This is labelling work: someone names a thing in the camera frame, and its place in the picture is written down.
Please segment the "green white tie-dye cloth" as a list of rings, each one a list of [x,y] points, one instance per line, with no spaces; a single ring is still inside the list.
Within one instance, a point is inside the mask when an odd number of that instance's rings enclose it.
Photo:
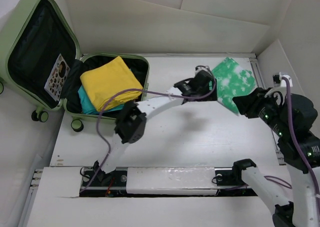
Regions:
[[[216,79],[217,101],[238,115],[240,112],[233,98],[249,95],[257,87],[252,71],[227,57],[212,70],[212,74]]]

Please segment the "yellow cloth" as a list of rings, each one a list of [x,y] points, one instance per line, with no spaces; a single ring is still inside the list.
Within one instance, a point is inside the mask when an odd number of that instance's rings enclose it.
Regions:
[[[143,89],[120,56],[98,68],[84,72],[80,76],[80,81],[98,112],[137,99],[141,95],[140,90]]]

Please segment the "teal shorts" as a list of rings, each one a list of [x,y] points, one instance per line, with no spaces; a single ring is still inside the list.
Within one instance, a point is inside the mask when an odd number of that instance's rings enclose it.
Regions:
[[[84,87],[81,85],[80,88],[78,89],[78,96],[80,99],[80,104],[82,107],[82,113],[86,115],[98,115],[100,112],[96,110],[96,108],[93,106],[91,103]],[[104,111],[104,113],[108,112],[115,112],[115,111],[120,111],[124,107],[123,104],[120,104],[116,107],[107,109]]]

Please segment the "green hard-shell suitcase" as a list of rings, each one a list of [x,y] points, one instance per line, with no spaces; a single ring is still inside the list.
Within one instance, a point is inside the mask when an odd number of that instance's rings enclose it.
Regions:
[[[46,81],[58,55],[70,67],[62,93],[54,101],[45,91]],[[79,42],[55,0],[20,0],[0,31],[0,82],[35,105],[31,119],[46,122],[49,111],[64,109],[72,117],[71,128],[80,132],[84,114],[78,90],[80,76],[116,58],[114,53],[81,56]]]

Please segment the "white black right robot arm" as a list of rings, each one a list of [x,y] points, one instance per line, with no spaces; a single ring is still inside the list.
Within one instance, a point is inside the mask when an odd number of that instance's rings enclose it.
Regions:
[[[286,92],[281,104],[270,88],[233,98],[239,113],[260,118],[278,136],[291,180],[293,200],[280,194],[249,158],[234,162],[231,178],[246,184],[269,209],[276,227],[320,225],[320,139],[311,132],[318,112],[307,97]]]

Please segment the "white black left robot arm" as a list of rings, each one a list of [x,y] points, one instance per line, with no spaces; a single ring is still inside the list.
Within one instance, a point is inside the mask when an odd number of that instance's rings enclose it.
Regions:
[[[107,185],[119,159],[126,148],[139,141],[145,132],[147,121],[160,113],[187,102],[216,101],[217,80],[211,70],[206,66],[196,67],[195,75],[175,83],[165,93],[148,91],[156,97],[135,102],[133,100],[124,104],[123,109],[115,121],[114,134],[109,142],[97,128],[98,135],[106,142],[107,152],[103,159],[93,164],[93,180],[100,185]]]

